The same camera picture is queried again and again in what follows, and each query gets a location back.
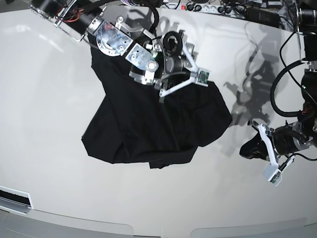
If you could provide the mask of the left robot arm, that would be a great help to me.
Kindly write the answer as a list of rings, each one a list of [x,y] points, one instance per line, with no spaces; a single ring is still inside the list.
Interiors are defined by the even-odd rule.
[[[270,103],[273,110],[284,118],[297,118],[297,121],[276,129],[263,125],[264,137],[256,134],[240,149],[240,156],[246,159],[277,161],[279,157],[296,156],[300,151],[317,145],[317,2],[315,0],[295,0],[293,2],[293,35],[297,35],[299,60],[285,65],[274,79],[270,88]],[[275,101],[278,83],[292,69],[308,64],[298,86],[304,99],[302,110],[286,112],[281,110]]]

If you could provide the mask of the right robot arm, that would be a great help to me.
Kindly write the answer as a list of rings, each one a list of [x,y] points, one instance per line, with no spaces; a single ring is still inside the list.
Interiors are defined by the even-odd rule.
[[[129,76],[137,83],[152,85],[159,90],[163,101],[190,84],[198,83],[199,69],[182,37],[176,32],[167,36],[175,38],[176,45],[168,48],[157,35],[159,24],[157,9],[146,1],[138,5],[149,8],[154,21],[149,29],[131,27],[119,16],[114,24],[103,19],[107,0],[32,0],[31,10],[60,28],[64,23],[81,36],[95,38],[92,47],[109,57],[124,57],[131,63]]]

